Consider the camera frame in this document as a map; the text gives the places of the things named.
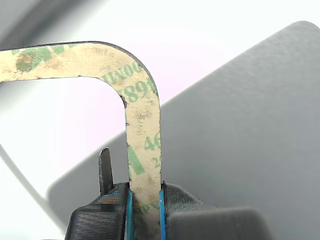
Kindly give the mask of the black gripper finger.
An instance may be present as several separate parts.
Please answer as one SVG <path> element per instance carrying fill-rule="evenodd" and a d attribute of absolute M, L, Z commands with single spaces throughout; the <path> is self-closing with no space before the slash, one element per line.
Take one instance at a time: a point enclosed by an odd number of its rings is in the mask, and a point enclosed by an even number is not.
<path fill-rule="evenodd" d="M 71 214 L 66 240 L 134 240 L 133 193 L 129 183 L 113 183 L 110 150 L 98 157 L 100 195 Z"/>
<path fill-rule="evenodd" d="M 253 208 L 217 208 L 182 187 L 163 182 L 160 191 L 163 240 L 271 240 L 262 215 Z"/>

